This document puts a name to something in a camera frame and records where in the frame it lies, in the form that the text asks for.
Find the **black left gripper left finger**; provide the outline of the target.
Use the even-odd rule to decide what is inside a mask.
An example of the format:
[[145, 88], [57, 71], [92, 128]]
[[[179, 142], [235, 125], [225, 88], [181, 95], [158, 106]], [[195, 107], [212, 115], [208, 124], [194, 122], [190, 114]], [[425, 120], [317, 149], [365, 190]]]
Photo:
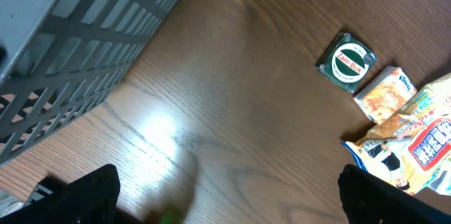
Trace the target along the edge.
[[1, 218], [1, 224], [113, 223], [120, 188], [113, 164], [69, 184], [49, 175], [36, 184], [23, 207]]

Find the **orange Kleenex tissue pack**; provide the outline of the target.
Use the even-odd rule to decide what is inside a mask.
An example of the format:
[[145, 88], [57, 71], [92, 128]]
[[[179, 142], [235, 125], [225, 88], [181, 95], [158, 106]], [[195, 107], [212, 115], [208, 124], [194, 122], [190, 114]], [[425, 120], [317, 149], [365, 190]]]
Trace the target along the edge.
[[381, 124], [416, 92], [416, 87], [401, 67], [388, 66], [354, 96], [354, 101], [370, 121]]

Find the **green Zam-Buk ointment box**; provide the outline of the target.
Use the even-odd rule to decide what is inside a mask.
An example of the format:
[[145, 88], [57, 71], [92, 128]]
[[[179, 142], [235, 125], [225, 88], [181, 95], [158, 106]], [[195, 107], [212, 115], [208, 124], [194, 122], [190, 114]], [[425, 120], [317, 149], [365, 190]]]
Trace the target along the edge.
[[339, 32], [316, 62], [315, 70], [354, 93], [377, 60], [377, 55], [350, 33]]

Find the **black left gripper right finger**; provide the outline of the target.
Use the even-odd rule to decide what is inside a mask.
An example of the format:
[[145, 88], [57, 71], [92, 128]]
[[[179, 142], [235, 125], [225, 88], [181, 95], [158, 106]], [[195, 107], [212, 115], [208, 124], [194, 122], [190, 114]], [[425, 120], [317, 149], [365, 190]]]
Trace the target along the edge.
[[347, 164], [338, 178], [342, 208], [350, 223], [450, 223], [450, 215]]

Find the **yellow snack chip bag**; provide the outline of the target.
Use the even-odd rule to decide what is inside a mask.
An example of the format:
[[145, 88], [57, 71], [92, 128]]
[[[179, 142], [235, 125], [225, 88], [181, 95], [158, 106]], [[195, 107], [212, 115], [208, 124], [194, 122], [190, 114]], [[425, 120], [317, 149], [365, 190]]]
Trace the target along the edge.
[[356, 142], [344, 142], [358, 168], [414, 195], [450, 195], [450, 74], [420, 89]]

